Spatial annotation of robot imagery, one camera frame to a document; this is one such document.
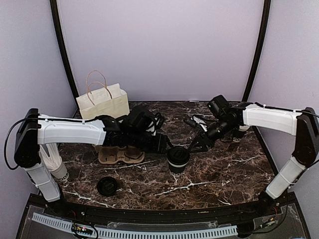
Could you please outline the black paper coffee cup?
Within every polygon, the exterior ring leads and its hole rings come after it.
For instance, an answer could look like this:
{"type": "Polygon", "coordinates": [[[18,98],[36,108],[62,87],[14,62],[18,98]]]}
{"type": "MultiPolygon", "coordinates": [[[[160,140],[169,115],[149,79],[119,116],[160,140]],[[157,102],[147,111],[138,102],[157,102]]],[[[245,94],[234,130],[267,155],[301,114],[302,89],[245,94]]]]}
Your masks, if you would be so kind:
{"type": "Polygon", "coordinates": [[[175,146],[167,152],[168,167],[174,174],[182,173],[189,160],[190,153],[182,146],[175,146]]]}

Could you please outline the brown cardboard cup carrier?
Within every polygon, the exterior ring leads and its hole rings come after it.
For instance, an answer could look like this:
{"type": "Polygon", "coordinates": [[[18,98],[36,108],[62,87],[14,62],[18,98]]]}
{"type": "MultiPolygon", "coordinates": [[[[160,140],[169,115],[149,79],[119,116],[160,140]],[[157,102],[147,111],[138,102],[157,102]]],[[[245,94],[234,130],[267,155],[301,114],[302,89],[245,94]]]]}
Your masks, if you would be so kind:
{"type": "Polygon", "coordinates": [[[96,147],[98,160],[101,164],[117,164],[123,162],[126,164],[138,164],[145,158],[145,153],[133,146],[118,147],[96,147]]]}

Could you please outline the cream paper bag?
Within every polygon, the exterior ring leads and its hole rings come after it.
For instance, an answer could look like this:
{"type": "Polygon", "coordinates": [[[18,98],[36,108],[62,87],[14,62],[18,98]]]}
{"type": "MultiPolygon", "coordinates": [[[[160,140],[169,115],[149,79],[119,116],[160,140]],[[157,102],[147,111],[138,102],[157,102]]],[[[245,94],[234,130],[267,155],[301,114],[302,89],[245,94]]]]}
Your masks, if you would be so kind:
{"type": "Polygon", "coordinates": [[[80,115],[85,120],[93,119],[97,116],[108,115],[119,118],[130,113],[127,92],[121,89],[120,84],[107,85],[98,82],[102,87],[97,90],[90,90],[89,77],[98,70],[93,70],[86,79],[86,94],[76,98],[80,115]]]}

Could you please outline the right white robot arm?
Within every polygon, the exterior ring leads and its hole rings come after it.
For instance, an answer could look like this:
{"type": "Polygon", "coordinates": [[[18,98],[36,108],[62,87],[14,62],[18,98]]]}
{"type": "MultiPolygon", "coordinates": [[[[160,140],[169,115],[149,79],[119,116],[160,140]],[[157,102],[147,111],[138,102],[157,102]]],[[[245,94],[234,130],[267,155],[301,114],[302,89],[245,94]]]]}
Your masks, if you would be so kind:
{"type": "Polygon", "coordinates": [[[250,102],[240,102],[232,106],[225,100],[212,100],[208,107],[218,120],[197,133],[188,148],[190,153],[206,152],[214,146],[216,140],[240,126],[264,127],[295,136],[295,149],[291,158],[266,187],[266,197],[254,206],[257,215],[267,215],[274,207],[273,200],[317,163],[318,115],[312,108],[291,110],[250,102]]]}

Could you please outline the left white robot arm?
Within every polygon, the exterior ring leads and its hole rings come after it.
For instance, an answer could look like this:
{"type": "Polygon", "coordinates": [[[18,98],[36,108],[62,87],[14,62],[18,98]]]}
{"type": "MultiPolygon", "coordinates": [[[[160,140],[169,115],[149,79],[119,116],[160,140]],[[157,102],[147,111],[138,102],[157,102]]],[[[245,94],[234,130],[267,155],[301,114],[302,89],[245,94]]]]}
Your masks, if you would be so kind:
{"type": "Polygon", "coordinates": [[[40,114],[30,109],[17,121],[14,161],[24,168],[50,207],[59,217],[70,213],[70,205],[39,155],[40,146],[53,143],[84,143],[97,146],[133,146],[145,153],[166,153],[172,145],[168,136],[158,133],[164,117],[134,108],[128,115],[108,115],[93,119],[67,119],[40,114]]]}

